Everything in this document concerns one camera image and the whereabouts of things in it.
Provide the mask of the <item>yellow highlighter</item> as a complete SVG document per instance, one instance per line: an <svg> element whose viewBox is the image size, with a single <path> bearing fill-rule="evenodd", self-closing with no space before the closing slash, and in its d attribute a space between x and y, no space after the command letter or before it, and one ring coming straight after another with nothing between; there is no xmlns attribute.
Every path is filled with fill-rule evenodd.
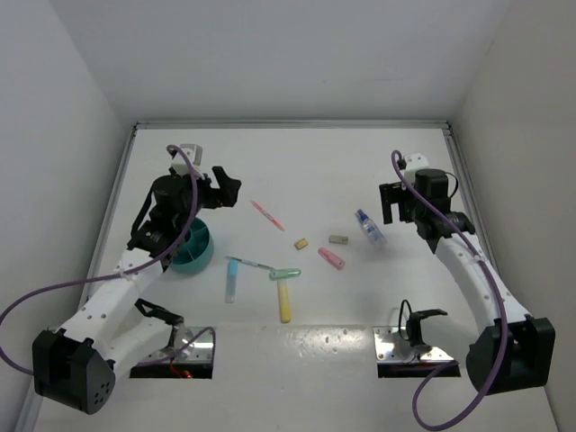
<svg viewBox="0 0 576 432"><path fill-rule="evenodd" d="M277 282L280 320L283 324L292 320L292 309L289 299L288 285L285 279Z"/></svg>

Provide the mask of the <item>clear blue spray bottle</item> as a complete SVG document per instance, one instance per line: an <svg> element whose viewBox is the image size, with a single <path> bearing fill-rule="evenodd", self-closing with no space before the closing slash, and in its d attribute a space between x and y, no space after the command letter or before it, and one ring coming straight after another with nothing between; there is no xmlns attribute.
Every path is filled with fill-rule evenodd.
<svg viewBox="0 0 576 432"><path fill-rule="evenodd" d="M362 209L358 209L355 212L355 216L370 243L375 248L383 248L386 244L386 239L375 222Z"/></svg>

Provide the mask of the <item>blue highlighter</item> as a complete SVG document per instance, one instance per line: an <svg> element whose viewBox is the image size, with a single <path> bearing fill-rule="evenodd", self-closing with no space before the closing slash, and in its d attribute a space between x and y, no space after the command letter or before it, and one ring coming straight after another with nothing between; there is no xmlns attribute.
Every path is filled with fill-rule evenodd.
<svg viewBox="0 0 576 432"><path fill-rule="evenodd" d="M239 263L231 259L227 267L225 302L232 304L236 298L236 286L239 271Z"/></svg>

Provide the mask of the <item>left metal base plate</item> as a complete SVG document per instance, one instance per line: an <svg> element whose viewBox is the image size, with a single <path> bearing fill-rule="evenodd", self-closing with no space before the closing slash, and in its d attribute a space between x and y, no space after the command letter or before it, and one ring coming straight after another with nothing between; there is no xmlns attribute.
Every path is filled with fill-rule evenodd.
<svg viewBox="0 0 576 432"><path fill-rule="evenodd" d="M184 327L174 336L171 346L145 357L138 366L177 364L212 365L216 350L216 329L213 327Z"/></svg>

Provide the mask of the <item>pink pen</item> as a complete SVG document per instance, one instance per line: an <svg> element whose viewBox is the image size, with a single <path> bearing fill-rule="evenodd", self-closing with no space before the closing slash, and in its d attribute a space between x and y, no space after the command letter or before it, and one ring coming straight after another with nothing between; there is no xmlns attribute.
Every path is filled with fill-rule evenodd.
<svg viewBox="0 0 576 432"><path fill-rule="evenodd" d="M260 205L258 202L255 202L254 200L251 200L250 203L276 228L278 228L281 232L285 232L284 225L277 218L271 215L262 205Z"/></svg>

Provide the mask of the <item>metal base plate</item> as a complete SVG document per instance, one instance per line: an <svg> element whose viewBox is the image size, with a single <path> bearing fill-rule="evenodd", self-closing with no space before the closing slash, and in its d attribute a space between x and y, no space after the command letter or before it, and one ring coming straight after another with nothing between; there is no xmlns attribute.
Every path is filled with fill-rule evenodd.
<svg viewBox="0 0 576 432"><path fill-rule="evenodd" d="M432 365L454 360L436 346L411 346L392 326L373 327L373 342L378 365Z"/></svg>
<svg viewBox="0 0 576 432"><path fill-rule="evenodd" d="M177 364L212 365L216 350L216 329L213 327L184 327L174 336L171 346L145 357L138 366Z"/></svg>

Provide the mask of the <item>beige eraser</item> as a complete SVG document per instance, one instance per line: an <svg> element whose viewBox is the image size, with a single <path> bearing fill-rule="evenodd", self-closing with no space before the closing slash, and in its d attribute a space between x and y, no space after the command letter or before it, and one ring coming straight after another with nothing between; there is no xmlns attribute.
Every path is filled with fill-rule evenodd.
<svg viewBox="0 0 576 432"><path fill-rule="evenodd" d="M328 236L328 242L330 244L347 245L349 242L349 239L348 239L348 236L330 234Z"/></svg>

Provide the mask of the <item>teal divided round container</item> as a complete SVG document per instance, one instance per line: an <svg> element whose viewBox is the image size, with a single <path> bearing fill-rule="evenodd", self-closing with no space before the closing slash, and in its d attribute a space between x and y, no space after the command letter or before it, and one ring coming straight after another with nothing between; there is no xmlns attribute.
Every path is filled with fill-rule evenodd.
<svg viewBox="0 0 576 432"><path fill-rule="evenodd" d="M208 226L195 218L170 269L181 275L198 275L212 261L213 253L214 243Z"/></svg>

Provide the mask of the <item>small tan eraser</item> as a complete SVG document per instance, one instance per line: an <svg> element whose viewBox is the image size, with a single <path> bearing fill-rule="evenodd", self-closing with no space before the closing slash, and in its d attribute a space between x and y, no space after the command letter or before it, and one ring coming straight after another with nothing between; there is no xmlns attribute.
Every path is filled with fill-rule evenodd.
<svg viewBox="0 0 576 432"><path fill-rule="evenodd" d="M306 238L301 238L294 243L294 246L297 250L301 250L308 246L308 241Z"/></svg>

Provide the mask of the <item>green transparent stapler case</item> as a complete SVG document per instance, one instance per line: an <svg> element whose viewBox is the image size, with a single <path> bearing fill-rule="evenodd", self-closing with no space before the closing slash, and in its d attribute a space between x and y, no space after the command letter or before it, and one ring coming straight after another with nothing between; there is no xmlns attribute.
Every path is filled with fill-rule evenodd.
<svg viewBox="0 0 576 432"><path fill-rule="evenodd" d="M274 269L269 272L269 279L271 281L287 280L299 277L301 273L302 271L298 268Z"/></svg>

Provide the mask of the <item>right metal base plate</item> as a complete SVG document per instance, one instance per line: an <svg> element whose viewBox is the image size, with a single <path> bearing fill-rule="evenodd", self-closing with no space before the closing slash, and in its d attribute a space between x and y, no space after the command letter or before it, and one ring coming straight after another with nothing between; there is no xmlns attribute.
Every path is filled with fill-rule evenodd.
<svg viewBox="0 0 576 432"><path fill-rule="evenodd" d="M432 365L454 360L436 346L411 346L392 326L373 327L373 342L378 365Z"/></svg>

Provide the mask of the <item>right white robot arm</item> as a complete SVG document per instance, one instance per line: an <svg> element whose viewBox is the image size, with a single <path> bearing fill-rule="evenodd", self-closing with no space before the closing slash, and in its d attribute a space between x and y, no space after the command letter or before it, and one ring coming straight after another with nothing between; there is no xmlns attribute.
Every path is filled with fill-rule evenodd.
<svg viewBox="0 0 576 432"><path fill-rule="evenodd" d="M397 174L399 182L379 187L383 221L392 223L392 206L398 206L400 220L416 226L466 299L479 331L465 358L473 387L496 394L546 385L554 326L534 317L502 282L471 220L452 210L447 173L420 168Z"/></svg>

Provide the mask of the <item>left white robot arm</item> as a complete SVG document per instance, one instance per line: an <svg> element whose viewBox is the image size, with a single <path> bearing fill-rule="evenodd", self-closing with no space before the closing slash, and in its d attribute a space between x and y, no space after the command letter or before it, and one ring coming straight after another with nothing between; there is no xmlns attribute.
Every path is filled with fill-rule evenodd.
<svg viewBox="0 0 576 432"><path fill-rule="evenodd" d="M172 168L152 183L117 275L96 288L58 329L43 330L34 339L32 370L39 395L95 414L119 378L155 352L174 347L183 317L142 295L190 238L199 210L236 204L241 182L220 166L212 172L208 177Z"/></svg>

